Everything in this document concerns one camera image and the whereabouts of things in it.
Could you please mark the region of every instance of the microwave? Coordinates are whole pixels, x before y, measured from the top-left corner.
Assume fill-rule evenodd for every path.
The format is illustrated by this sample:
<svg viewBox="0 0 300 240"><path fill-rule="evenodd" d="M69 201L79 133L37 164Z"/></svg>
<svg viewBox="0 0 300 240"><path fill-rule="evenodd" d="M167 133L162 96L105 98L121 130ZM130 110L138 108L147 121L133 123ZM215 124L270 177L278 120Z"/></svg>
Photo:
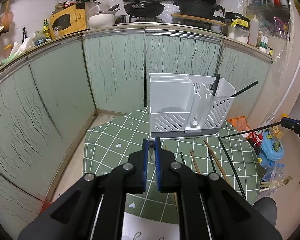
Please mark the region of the microwave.
<svg viewBox="0 0 300 240"><path fill-rule="evenodd" d="M62 27L62 30L59 31L62 36L86 30L85 6L85 2L79 2L51 15L50 33L52 39L55 38L54 28L58 26Z"/></svg>

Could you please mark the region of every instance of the wooden chopstick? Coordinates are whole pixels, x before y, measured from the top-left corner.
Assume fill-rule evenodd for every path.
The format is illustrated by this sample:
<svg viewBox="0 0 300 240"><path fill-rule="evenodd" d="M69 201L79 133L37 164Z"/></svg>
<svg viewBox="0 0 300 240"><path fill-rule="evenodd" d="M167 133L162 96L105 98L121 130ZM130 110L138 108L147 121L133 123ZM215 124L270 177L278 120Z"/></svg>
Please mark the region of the wooden chopstick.
<svg viewBox="0 0 300 240"><path fill-rule="evenodd" d="M204 141L204 143L206 144L206 146L207 146L207 148L208 148L208 151L210 152L211 156L213 157L214 161L216 162L216 164L217 164L219 170L221 171L223 177L225 178L225 181L226 181L229 185L231 185L231 184L230 184L230 181L229 181L229 179L228 179L228 177L227 177L227 175L226 175L226 173L225 173L225 171L223 170L223 168L222 168L220 162L218 161L217 157L215 156L215 154L213 153L212 149L210 148L208 142L207 142L205 139L203 139L203 141Z"/></svg>
<svg viewBox="0 0 300 240"><path fill-rule="evenodd" d="M168 147L165 145L164 146L164 149L166 150L166 151L168 151ZM179 209L178 209L178 202L177 202L177 193L173 193L173 197L174 197L174 201L176 202L176 207L177 207L177 213L178 213L178 215L179 215Z"/></svg>
<svg viewBox="0 0 300 240"><path fill-rule="evenodd" d="M200 174L200 171L199 171L199 167L197 165L197 162L195 161L195 158L194 158L194 155L193 155L193 152L192 150L190 149L190 154L191 154L191 158L193 160L193 164L194 164L194 168L195 168L195 171Z"/></svg>

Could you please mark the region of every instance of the kitchen cabinet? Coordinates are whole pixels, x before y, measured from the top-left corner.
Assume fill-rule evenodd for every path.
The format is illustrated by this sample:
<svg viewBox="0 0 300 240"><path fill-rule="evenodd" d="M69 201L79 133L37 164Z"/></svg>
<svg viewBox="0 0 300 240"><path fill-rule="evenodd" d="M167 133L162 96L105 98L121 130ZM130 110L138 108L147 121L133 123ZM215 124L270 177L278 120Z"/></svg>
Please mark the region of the kitchen cabinet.
<svg viewBox="0 0 300 240"><path fill-rule="evenodd" d="M0 172L44 200L68 149L40 100L28 64L7 71L11 69L0 81Z"/></svg>
<svg viewBox="0 0 300 240"><path fill-rule="evenodd" d="M84 39L90 84L100 110L130 113L144 106L144 33Z"/></svg>
<svg viewBox="0 0 300 240"><path fill-rule="evenodd" d="M0 176L0 224L12 239L39 215L42 203Z"/></svg>
<svg viewBox="0 0 300 240"><path fill-rule="evenodd" d="M150 98L149 73L214 76L220 44L191 38L146 35L146 94Z"/></svg>
<svg viewBox="0 0 300 240"><path fill-rule="evenodd" d="M255 82L259 84L235 97L227 119L248 117L268 73L269 63L235 49L225 47L222 52L218 73L225 78L236 92Z"/></svg>
<svg viewBox="0 0 300 240"><path fill-rule="evenodd" d="M58 133L70 147L95 109L81 41L69 39L29 60L41 99Z"/></svg>

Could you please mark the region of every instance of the black pot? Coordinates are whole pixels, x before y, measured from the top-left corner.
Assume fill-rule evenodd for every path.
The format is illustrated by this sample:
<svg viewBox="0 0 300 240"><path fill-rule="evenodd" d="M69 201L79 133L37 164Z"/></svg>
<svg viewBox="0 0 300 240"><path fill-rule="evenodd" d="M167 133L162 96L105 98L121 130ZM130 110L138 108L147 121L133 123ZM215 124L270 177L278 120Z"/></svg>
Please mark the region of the black pot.
<svg viewBox="0 0 300 240"><path fill-rule="evenodd" d="M220 5L211 5L208 2L199 0L178 1L173 4L179 6L179 11L182 15L190 15L208 19L213 17L215 11L223 9L223 7Z"/></svg>
<svg viewBox="0 0 300 240"><path fill-rule="evenodd" d="M124 9L131 16L154 18L162 14L164 5L155 0L133 0L133 2L124 5Z"/></svg>

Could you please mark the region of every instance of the green tablecloth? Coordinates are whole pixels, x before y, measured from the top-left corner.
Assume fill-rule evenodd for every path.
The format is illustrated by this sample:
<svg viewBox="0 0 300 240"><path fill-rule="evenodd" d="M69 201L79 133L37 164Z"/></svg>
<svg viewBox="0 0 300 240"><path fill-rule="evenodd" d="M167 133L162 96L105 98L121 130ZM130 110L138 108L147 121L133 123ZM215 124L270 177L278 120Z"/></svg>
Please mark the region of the green tablecloth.
<svg viewBox="0 0 300 240"><path fill-rule="evenodd" d="M237 130L225 121L218 135L221 137L236 132ZM83 174L93 172L96 175L102 175L111 172L114 167L127 162L130 153L141 150L144 138L149 139L148 108L118 117L88 130L84 148ZM200 173L207 175L213 170L208 149L203 142L204 138L215 152L232 186L241 194L230 163L216 136L161 140L161 143L162 148L167 146L169 151L175 153L176 160L179 162L181 162L180 152L182 152L186 165L195 172L189 151L192 149ZM222 142L237 170L247 201L253 204L260 184L257 156L241 135L223 138ZM216 164L215 167L217 173L221 175ZM128 194L125 211L151 220L178 223L173 194L163 194L157 191L154 156L152 159L148 157L146 192L136 195Z"/></svg>

